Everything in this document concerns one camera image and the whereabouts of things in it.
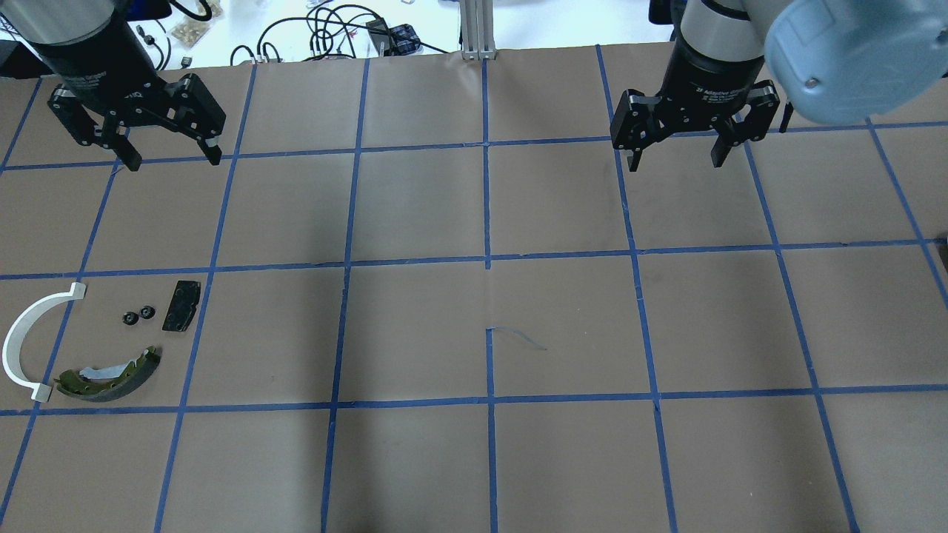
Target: grid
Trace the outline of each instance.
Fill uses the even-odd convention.
[[[603,116],[603,125],[606,125],[606,118],[611,118],[611,92],[610,85],[608,80],[608,75],[603,60],[602,50],[599,46],[596,47],[596,56],[598,59],[598,68],[602,78],[603,91],[607,103],[607,113]],[[367,61],[364,64],[361,80],[361,93],[359,99],[359,111],[358,111],[358,123],[356,130],[356,141],[355,148],[353,149],[332,149],[332,150],[305,150],[305,151],[294,151],[294,152],[267,152],[267,153],[249,153],[243,154],[241,152],[241,143],[244,135],[244,130],[246,127],[246,118],[248,110],[250,107],[251,96],[253,94],[254,82],[257,75],[256,65],[253,67],[253,70],[250,72],[250,81],[248,90],[246,93],[246,98],[244,102],[244,113],[241,117],[239,131],[237,134],[237,141],[232,155],[224,156],[224,160],[228,162],[228,178],[227,185],[225,187],[223,201],[221,204],[221,209],[218,217],[216,233],[213,241],[213,249],[211,253],[210,263],[207,267],[186,267],[186,268],[151,268],[151,269],[127,269],[127,270],[89,270],[86,268],[89,260],[89,256],[93,247],[93,244],[96,239],[96,235],[99,229],[100,221],[102,219],[102,214],[105,210],[106,204],[109,200],[109,194],[112,190],[112,185],[114,183],[115,175],[119,170],[119,162],[114,161],[96,161],[96,162],[86,162],[86,163],[63,163],[63,164],[34,164],[34,165],[8,165],[10,155],[13,152],[13,148],[19,137],[20,132],[23,129],[24,123],[27,119],[27,114],[32,105],[36,102],[37,93],[40,88],[40,84],[37,83],[36,87],[33,89],[33,93],[27,103],[27,109],[24,111],[23,116],[20,119],[19,125],[17,127],[16,133],[14,134],[13,140],[9,145],[9,148],[6,151],[6,154],[3,159],[2,165],[0,165],[0,175],[5,170],[28,170],[28,169],[50,169],[50,168],[69,168],[69,167],[108,167],[110,168],[111,174],[109,174],[109,180],[105,187],[104,194],[102,196],[98,214],[93,224],[92,231],[89,235],[88,242],[85,247],[85,252],[82,256],[82,264],[77,271],[69,272],[36,272],[28,274],[3,274],[0,275],[0,281],[3,280],[31,280],[31,279],[75,279],[76,281],[81,281],[85,278],[97,278],[97,277],[115,277],[115,276],[145,276],[145,275],[154,275],[154,274],[206,274],[207,281],[205,284],[204,294],[201,300],[201,306],[199,312],[196,316],[194,323],[194,340],[191,348],[190,359],[188,363],[188,371],[185,376],[183,390],[181,391],[181,397],[178,405],[174,406],[153,406],[153,407],[120,407],[120,408],[54,408],[54,409],[40,409],[40,405],[34,404],[31,409],[28,410],[5,410],[0,411],[0,416],[22,416],[28,418],[28,423],[26,431],[23,436],[22,445],[19,449],[19,453],[16,459],[16,463],[12,472],[12,475],[9,479],[9,484],[7,486],[2,507],[0,507],[0,522],[2,522],[3,516],[7,511],[9,505],[9,500],[11,494],[15,490],[17,475],[19,469],[22,465],[24,456],[27,452],[28,446],[30,444],[30,437],[33,429],[33,424],[38,416],[55,416],[55,415],[65,415],[65,414],[146,414],[146,413],[167,413],[167,414],[176,414],[173,437],[171,448],[168,454],[167,467],[164,472],[164,481],[161,489],[161,496],[158,502],[158,511],[155,518],[155,531],[159,531],[162,528],[162,520],[164,515],[164,508],[168,497],[168,490],[173,477],[174,461],[175,454],[177,450],[177,443],[181,433],[181,425],[184,419],[185,414],[188,413],[220,413],[220,412],[255,412],[255,411],[291,411],[291,410],[324,410],[329,414],[329,426],[328,426],[328,437],[326,443],[326,460],[325,460],[325,474],[322,487],[322,501],[321,501],[321,529],[326,530],[327,527],[327,517],[329,512],[329,502],[332,489],[332,480],[333,480],[333,458],[335,452],[335,441],[336,441],[336,421],[337,413],[339,410],[350,410],[350,409],[392,409],[392,408],[410,408],[410,407],[423,407],[423,406],[447,406],[447,405],[470,405],[470,404],[485,404],[487,406],[488,413],[488,464],[489,464],[489,487],[490,487],[490,526],[491,531],[496,532],[499,530],[499,521],[498,521],[498,488],[497,488],[497,446],[496,446],[496,423],[495,423],[495,407],[499,404],[513,404],[513,403],[543,403],[543,402],[592,402],[592,401],[641,401],[641,402],[651,402],[654,405],[652,410],[654,416],[655,431],[657,436],[657,447],[659,451],[659,459],[661,464],[662,478],[664,482],[664,492],[665,492],[665,503],[668,516],[668,522],[670,525],[671,531],[678,531],[678,524],[676,519],[675,511],[675,502],[673,497],[673,481],[671,479],[670,469],[669,469],[669,460],[668,454],[666,451],[665,445],[665,431],[663,424],[663,415],[662,415],[662,401],[667,399],[684,399],[684,398],[737,398],[737,397],[764,397],[764,396],[812,396],[815,399],[817,409],[820,416],[820,421],[823,427],[823,432],[826,438],[826,445],[829,450],[829,456],[832,462],[834,474],[836,477],[836,482],[838,484],[840,494],[843,500],[843,507],[846,511],[849,528],[852,531],[858,531],[859,525],[857,523],[857,516],[853,510],[852,502],[850,501],[848,494],[848,487],[846,479],[843,475],[843,470],[840,465],[840,460],[836,451],[836,447],[833,440],[832,428],[830,427],[830,422],[827,416],[826,407],[824,405],[823,398],[825,395],[858,395],[858,394],[878,394],[878,393],[923,393],[923,392],[935,392],[935,391],[948,391],[948,383],[939,383],[939,384],[924,384],[924,385],[879,385],[879,386],[853,386],[853,387],[822,387],[819,383],[816,371],[814,369],[814,364],[811,358],[810,349],[807,343],[806,332],[804,331],[803,322],[800,317],[800,311],[797,306],[796,299],[793,293],[793,286],[791,283],[790,276],[788,274],[787,266],[783,258],[783,250],[796,250],[796,249],[816,249],[816,248],[873,248],[873,247],[921,247],[921,250],[924,254],[925,260],[932,271],[936,286],[940,292],[940,296],[943,299],[943,302],[946,307],[948,307],[948,291],[946,291],[945,283],[942,281],[939,275],[939,266],[936,263],[936,258],[934,258],[929,250],[929,245],[940,244],[944,245],[944,239],[926,239],[923,236],[923,233],[920,229],[919,223],[913,214],[909,201],[902,190],[900,181],[896,176],[896,173],[893,169],[892,164],[890,163],[882,143],[879,140],[877,130],[879,129],[891,129],[891,128],[939,128],[948,126],[948,121],[933,121],[933,122],[910,122],[910,123],[895,123],[895,124],[875,124],[871,120],[867,119],[865,124],[852,125],[852,126],[839,126],[839,127],[801,127],[801,128],[791,128],[789,133],[791,135],[800,135],[807,132],[817,132],[817,131],[846,131],[846,130],[861,130],[868,131],[872,137],[872,140],[875,144],[876,149],[878,150],[879,157],[884,163],[885,169],[888,173],[888,176],[891,180],[892,187],[895,189],[902,207],[904,208],[905,215],[907,216],[912,230],[914,231],[916,238],[915,239],[903,239],[903,240],[890,240],[890,241],[866,241],[866,242],[854,242],[854,243],[834,243],[834,242],[818,242],[818,243],[781,243],[777,238],[774,219],[771,216],[770,209],[768,206],[768,201],[764,193],[763,186],[761,184],[760,176],[757,172],[757,166],[754,159],[753,149],[749,145],[744,146],[745,153],[748,157],[750,164],[750,170],[754,178],[755,187],[757,190],[757,195],[760,202],[760,207],[763,210],[767,230],[771,237],[771,244],[769,245],[749,245],[749,246],[718,246],[718,247],[682,247],[682,248],[638,248],[636,246],[634,230],[632,227],[631,219],[629,216],[629,200],[627,199],[626,186],[625,186],[625,177],[622,168],[622,161],[620,154],[616,152],[615,157],[615,168],[617,176],[617,185],[619,186],[622,211],[624,215],[624,224],[626,230],[626,236],[628,239],[628,249],[602,249],[596,251],[577,251],[577,252],[540,252],[540,253],[523,253],[523,254],[494,254],[491,251],[490,237],[491,237],[491,228],[490,228],[490,172],[489,172],[489,157],[490,157],[490,148],[495,146],[513,146],[513,145],[526,145],[526,144],[560,144],[560,143],[585,143],[585,142],[598,142],[603,140],[608,140],[606,136],[599,137],[580,137],[580,138],[536,138],[536,139],[522,139],[522,140],[489,140],[488,135],[488,77],[487,77],[487,63],[482,65],[482,100],[483,100],[483,141],[479,143],[446,143],[446,144],[428,144],[428,145],[400,145],[400,146],[388,146],[388,147],[363,147],[362,146],[362,134],[363,134],[363,125],[365,118],[365,104],[366,104],[366,94],[367,87],[370,77],[370,67],[373,64],[371,61]],[[714,135],[713,132],[705,133],[694,133],[687,134],[688,136],[693,137],[707,137]],[[391,151],[411,151],[411,150],[450,150],[450,149],[460,149],[460,148],[477,148],[481,147],[483,150],[483,255],[476,256],[450,256],[450,257],[419,257],[412,259],[382,259],[382,260],[366,260],[366,261],[354,261],[352,258],[352,241],[353,241],[353,226],[355,219],[356,211],[356,195],[358,192],[358,177],[359,177],[359,164],[360,157],[364,153],[373,153],[373,152],[391,152]],[[352,172],[352,182],[351,182],[351,194],[348,210],[348,223],[346,230],[346,241],[345,241],[345,255],[342,262],[329,262],[329,263],[320,263],[320,264],[272,264],[272,265],[242,265],[242,266],[217,266],[217,256],[218,251],[221,245],[221,238],[224,230],[225,219],[228,211],[228,200],[230,197],[231,185],[233,183],[234,172],[236,170],[238,161],[245,158],[259,158],[259,157],[283,157],[283,156],[314,156],[314,155],[332,155],[332,154],[349,154],[354,156],[354,165]],[[153,163],[170,163],[170,162],[184,162],[184,161],[197,161],[202,160],[201,157],[166,157],[166,158],[153,158],[145,159],[143,164],[153,164]],[[639,258],[649,254],[688,254],[688,253],[715,253],[715,252],[730,252],[730,251],[771,251],[775,254],[777,263],[779,266],[780,274],[783,280],[784,289],[786,291],[786,297],[790,304],[790,308],[793,314],[793,322],[796,327],[796,333],[799,338],[799,342],[802,348],[804,363],[806,364],[807,371],[810,379],[809,388],[793,388],[793,389],[766,389],[766,390],[719,390],[719,391],[662,391],[660,389],[658,379],[656,377],[655,371],[655,362],[652,356],[651,341],[649,336],[648,328],[648,317],[647,317],[647,299],[643,293],[643,283],[641,277],[641,268],[639,266]],[[346,314],[347,314],[347,305],[348,305],[348,295],[350,289],[350,278],[353,268],[358,267],[383,267],[383,266],[393,266],[393,265],[420,265],[420,264],[437,264],[437,263],[484,263],[486,269],[492,267],[493,262],[498,261],[520,261],[520,260],[542,260],[542,259],[555,259],[555,258],[575,258],[575,257],[629,257],[631,271],[635,283],[635,295],[639,311],[639,319],[641,321],[642,336],[645,344],[645,353],[646,353],[646,364],[647,364],[647,374],[648,374],[648,393],[633,393],[633,394],[584,394],[584,395],[496,395],[495,386],[494,386],[494,357],[493,357],[493,332],[492,330],[485,331],[485,357],[486,357],[486,385],[487,385],[487,394],[485,396],[464,396],[464,397],[451,397],[451,398],[418,398],[411,400],[383,400],[383,401],[340,401],[339,400],[339,383],[342,373],[342,364],[343,364],[343,340],[346,329]],[[342,299],[341,299],[341,308],[339,310],[339,321],[338,321],[338,332],[337,332],[337,350],[336,350],[336,362],[335,362],[335,371],[333,374],[333,386],[332,386],[332,399],[329,402],[310,402],[310,403],[291,403],[291,404],[250,404],[250,405],[188,405],[189,391],[191,387],[191,377],[193,372],[193,367],[195,360],[198,354],[198,348],[201,340],[201,333],[204,326],[205,315],[207,312],[209,300],[212,297],[213,290],[213,280],[215,273],[218,272],[236,272],[236,271],[251,271],[251,270],[277,270],[277,269],[313,269],[313,268],[342,268],[343,275],[343,288],[342,288]],[[59,352],[60,344],[63,340],[64,332],[68,324],[72,303],[69,303],[65,309],[65,314],[63,321],[60,325],[56,341],[53,346],[52,353],[46,365],[46,370],[44,373],[43,381],[49,382],[51,372],[53,370],[54,363],[56,361],[57,354]]]

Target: white plastic handle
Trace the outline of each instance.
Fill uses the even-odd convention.
[[[46,311],[59,305],[60,303],[70,302],[72,300],[81,300],[85,297],[85,285],[74,283],[69,287],[69,292],[58,292],[42,298],[24,311],[19,318],[10,327],[7,338],[3,341],[3,369],[7,376],[17,385],[22,385],[31,389],[33,394],[30,396],[36,401],[48,401],[52,394],[52,387],[44,383],[36,383],[27,379],[23,375],[23,368],[20,367],[20,348],[23,347],[23,339],[27,337],[27,331],[33,327]]]

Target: green curved object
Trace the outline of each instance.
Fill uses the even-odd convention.
[[[149,346],[141,357],[130,361],[119,377],[108,381],[90,381],[75,370],[67,370],[56,379],[56,390],[85,401],[111,401],[128,395],[144,383],[158,367],[161,356]]]

